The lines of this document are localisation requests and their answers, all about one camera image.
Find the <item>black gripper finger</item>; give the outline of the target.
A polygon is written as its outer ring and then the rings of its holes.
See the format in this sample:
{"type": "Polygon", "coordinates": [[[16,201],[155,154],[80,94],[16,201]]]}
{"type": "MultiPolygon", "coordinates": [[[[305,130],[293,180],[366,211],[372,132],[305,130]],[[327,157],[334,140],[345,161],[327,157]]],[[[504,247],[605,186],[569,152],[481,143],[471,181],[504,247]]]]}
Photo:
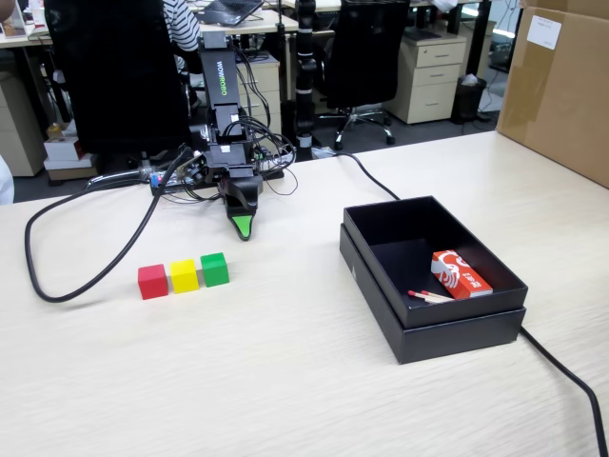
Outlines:
{"type": "Polygon", "coordinates": [[[236,229],[239,238],[242,241],[249,241],[252,233],[252,225],[253,225],[254,216],[251,214],[248,215],[238,215],[238,216],[230,216],[229,221],[236,229]]]}
{"type": "Polygon", "coordinates": [[[227,216],[254,216],[258,209],[259,196],[263,192],[263,182],[260,175],[225,177],[222,181],[222,195],[227,216]]]}

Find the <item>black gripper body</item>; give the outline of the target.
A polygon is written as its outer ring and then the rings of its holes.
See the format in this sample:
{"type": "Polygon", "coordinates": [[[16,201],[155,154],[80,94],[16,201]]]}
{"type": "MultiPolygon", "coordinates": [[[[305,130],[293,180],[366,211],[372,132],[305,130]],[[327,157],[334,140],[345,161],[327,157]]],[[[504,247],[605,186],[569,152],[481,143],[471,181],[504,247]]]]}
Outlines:
{"type": "Polygon", "coordinates": [[[226,186],[260,186],[262,177],[255,172],[251,158],[246,154],[245,145],[212,145],[204,152],[206,184],[224,183],[226,186]]]}

